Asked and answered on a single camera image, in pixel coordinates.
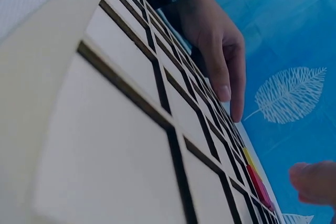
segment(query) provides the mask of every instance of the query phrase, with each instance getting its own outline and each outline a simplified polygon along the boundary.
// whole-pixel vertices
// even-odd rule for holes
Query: white leaf pattern
[[[308,115],[318,103],[326,68],[296,67],[280,71],[257,91],[255,100],[269,122],[285,124]]]
[[[314,215],[301,216],[301,215],[283,214],[282,216],[286,224],[309,224],[314,218]]]

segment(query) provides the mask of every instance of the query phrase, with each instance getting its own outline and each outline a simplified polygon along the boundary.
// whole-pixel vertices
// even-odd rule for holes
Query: fingernail
[[[221,86],[218,90],[218,97],[222,102],[228,102],[231,100],[231,92],[228,86]]]
[[[309,164],[307,163],[297,163],[294,164],[290,169],[289,169],[289,175],[292,179],[296,179],[302,170],[306,168]]]

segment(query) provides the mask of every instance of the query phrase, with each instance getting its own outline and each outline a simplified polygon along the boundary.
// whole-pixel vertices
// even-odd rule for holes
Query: blue surface
[[[257,112],[243,124],[282,212],[315,215],[312,224],[330,223],[331,209],[298,202],[289,183],[288,169],[296,162],[336,158],[336,90],[332,84],[336,80],[336,0],[217,1],[246,39],[244,118],[259,109],[255,102],[257,90],[279,71],[327,68],[321,80],[322,93],[310,113],[294,122],[279,124],[269,122],[262,112]]]

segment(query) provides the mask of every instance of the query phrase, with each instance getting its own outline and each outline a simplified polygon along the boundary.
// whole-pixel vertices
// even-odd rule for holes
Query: yellow block
[[[249,164],[250,166],[252,166],[252,168],[257,172],[257,174],[258,174],[259,177],[261,178],[261,176],[260,176],[260,174],[259,174],[259,172],[258,172],[256,166],[254,165],[254,162],[253,162],[253,160],[252,160],[252,158],[251,158],[251,156],[250,156],[250,154],[249,154],[249,152],[248,152],[248,150],[247,150],[246,147],[243,148],[243,152],[244,152],[244,154],[245,154],[245,157],[246,157],[246,159],[247,159],[248,164]]]

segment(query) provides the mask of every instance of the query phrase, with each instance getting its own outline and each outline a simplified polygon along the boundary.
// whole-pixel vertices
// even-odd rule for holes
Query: blue tablecloth
[[[336,157],[336,0],[217,1],[246,39],[243,124],[282,212],[329,223],[331,209],[298,202],[288,169]]]

